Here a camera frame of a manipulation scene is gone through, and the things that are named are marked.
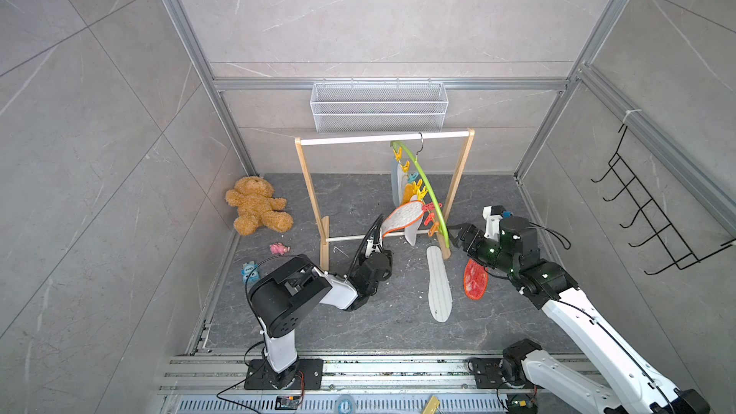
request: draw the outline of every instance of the wooden clothes rack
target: wooden clothes rack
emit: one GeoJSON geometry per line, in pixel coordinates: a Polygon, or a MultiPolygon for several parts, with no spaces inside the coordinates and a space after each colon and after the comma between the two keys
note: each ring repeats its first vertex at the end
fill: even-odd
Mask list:
{"type": "MultiPolygon", "coordinates": [[[[447,131],[438,133],[397,133],[397,134],[384,134],[378,136],[352,136],[352,137],[340,137],[340,138],[318,138],[315,140],[303,140],[301,138],[294,138],[294,143],[297,148],[297,155],[299,156],[299,164],[302,167],[302,173],[304,174],[304,181],[307,185],[307,192],[309,193],[309,201],[312,203],[312,210],[314,211],[314,219],[317,223],[317,230],[319,231],[319,267],[326,271],[330,267],[330,242],[337,242],[343,240],[361,240],[363,235],[348,235],[346,237],[330,237],[330,217],[322,216],[319,212],[319,205],[317,203],[317,196],[314,193],[314,184],[312,183],[312,176],[307,168],[307,161],[304,157],[304,150],[302,146],[308,145],[327,145],[327,144],[351,144],[351,143],[376,143],[383,141],[408,141],[408,140],[432,140],[441,138],[458,138],[464,137],[465,142],[463,143],[462,150],[460,150],[460,157],[458,158],[457,165],[455,166],[455,172],[453,178],[450,181],[450,188],[447,191],[447,199],[445,205],[442,207],[442,215],[445,220],[448,220],[450,216],[450,210],[455,201],[455,194],[457,193],[458,186],[460,185],[460,178],[462,178],[463,170],[465,170],[465,164],[467,163],[467,157],[470,154],[470,147],[473,144],[473,138],[475,137],[475,130],[468,128],[466,131],[447,131]]],[[[425,234],[427,230],[420,230],[417,233],[425,234]]],[[[386,237],[403,235],[403,232],[391,232],[386,234],[386,237]]],[[[445,245],[444,236],[437,231],[437,241],[439,241],[439,248],[442,250],[442,258],[447,259],[450,257],[450,249],[445,245]]]]}

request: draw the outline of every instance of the gray marble wall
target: gray marble wall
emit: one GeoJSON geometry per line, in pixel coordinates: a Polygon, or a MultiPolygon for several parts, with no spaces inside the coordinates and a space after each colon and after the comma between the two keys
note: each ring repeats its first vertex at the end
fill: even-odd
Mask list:
{"type": "Polygon", "coordinates": [[[216,76],[566,76],[607,0],[182,0],[216,76]]]}
{"type": "Polygon", "coordinates": [[[631,0],[594,65],[736,195],[736,0],[631,0]]]}
{"type": "Polygon", "coordinates": [[[161,0],[0,0],[0,36],[0,411],[143,412],[242,168],[161,0]]]}
{"type": "MultiPolygon", "coordinates": [[[[631,0],[593,63],[725,190],[736,193],[734,61],[736,0],[631,0]]],[[[664,253],[626,245],[624,241],[635,243],[632,237],[644,235],[631,232],[636,226],[627,231],[615,224],[631,213],[630,202],[606,204],[597,194],[608,195],[604,188],[586,180],[603,166],[607,152],[601,147],[611,149],[607,137],[618,124],[591,98],[581,94],[578,103],[568,106],[548,145],[714,412],[733,412],[736,293],[728,279],[736,273],[736,248],[686,271],[642,274],[644,268],[662,266],[664,253]]],[[[695,253],[703,256],[729,239],[649,151],[633,141],[627,153],[695,253]]]]}
{"type": "MultiPolygon", "coordinates": [[[[607,0],[182,2],[216,77],[566,77],[607,0]]],[[[448,96],[445,127],[477,128],[468,172],[512,173],[554,93],[448,96]]],[[[260,173],[299,172],[292,138],[315,134],[308,99],[308,92],[227,93],[260,173]]],[[[454,147],[427,152],[429,170],[452,172],[454,147]]],[[[386,171],[380,157],[313,155],[316,173],[386,171]]]]}
{"type": "MultiPolygon", "coordinates": [[[[656,240],[632,248],[652,231],[639,216],[633,200],[622,194],[622,185],[609,174],[600,183],[621,134],[619,119],[585,87],[565,108],[547,144],[524,179],[524,187],[543,224],[567,228],[573,247],[561,251],[562,261],[580,281],[592,302],[639,353],[681,388],[700,390],[713,412],[732,412],[731,382],[734,370],[732,304],[736,292],[730,279],[736,248],[719,253],[701,264],[679,271],[656,240]]],[[[621,144],[621,156],[639,176],[658,205],[696,254],[714,251],[729,235],[660,161],[630,132],[621,144]]],[[[627,173],[621,167],[619,173],[627,173]]],[[[630,179],[622,174],[622,179],[630,179]]],[[[643,191],[632,187],[643,203],[643,191]]],[[[658,228],[665,225],[653,206],[647,215],[658,228]]],[[[663,233],[675,256],[685,253],[672,229],[663,233]]]]}

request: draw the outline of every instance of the metal vent grate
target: metal vent grate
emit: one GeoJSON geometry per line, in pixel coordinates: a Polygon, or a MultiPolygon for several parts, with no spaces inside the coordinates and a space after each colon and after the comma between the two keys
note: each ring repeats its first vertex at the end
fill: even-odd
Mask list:
{"type": "Polygon", "coordinates": [[[313,86],[309,104],[318,133],[439,131],[447,92],[431,81],[323,82],[313,86]]]}
{"type": "MultiPolygon", "coordinates": [[[[304,403],[297,412],[305,414],[333,414],[341,394],[307,393],[304,403]]],[[[419,413],[429,400],[430,393],[392,395],[385,393],[351,395],[355,401],[355,414],[399,414],[419,413]]],[[[471,412],[505,412],[498,403],[495,393],[449,393],[435,395],[440,400],[439,410],[443,414],[465,414],[471,412]]],[[[506,401],[506,395],[499,395],[506,401]]],[[[276,395],[231,395],[229,399],[251,406],[262,414],[283,414],[275,409],[276,395]]],[[[228,412],[252,412],[242,406],[217,399],[212,395],[184,395],[179,402],[177,414],[223,414],[228,412]]]]}

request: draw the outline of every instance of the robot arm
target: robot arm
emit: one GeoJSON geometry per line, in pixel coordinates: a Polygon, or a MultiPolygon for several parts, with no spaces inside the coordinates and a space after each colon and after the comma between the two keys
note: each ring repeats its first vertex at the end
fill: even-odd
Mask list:
{"type": "MultiPolygon", "coordinates": [[[[494,208],[498,210],[493,213],[500,215],[503,207],[494,208]]],[[[506,382],[541,385],[586,414],[710,411],[696,391],[680,391],[647,363],[601,316],[562,266],[541,258],[539,226],[518,216],[495,218],[492,223],[498,228],[486,230],[486,236],[472,224],[450,226],[458,230],[457,236],[450,238],[475,262],[504,272],[520,294],[573,339],[611,388],[557,362],[528,339],[504,351],[502,372],[506,382]]]]}
{"type": "Polygon", "coordinates": [[[381,246],[380,216],[355,253],[348,274],[324,272],[307,255],[299,254],[264,276],[248,292],[251,309],[263,329],[266,360],[272,380],[285,387],[297,370],[294,329],[318,304],[354,311],[391,277],[391,251],[381,246]]]}

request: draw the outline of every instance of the teddy bear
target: teddy bear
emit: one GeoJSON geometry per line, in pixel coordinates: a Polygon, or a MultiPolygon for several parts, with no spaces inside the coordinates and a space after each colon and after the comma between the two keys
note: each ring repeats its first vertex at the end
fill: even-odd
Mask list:
{"type": "Polygon", "coordinates": [[[240,235],[251,235],[265,225],[276,232],[286,232],[294,225],[289,213],[274,211],[286,207],[285,198],[271,198],[274,187],[263,178],[246,176],[235,183],[235,188],[225,193],[225,201],[238,207],[238,218],[233,226],[240,235]]]}

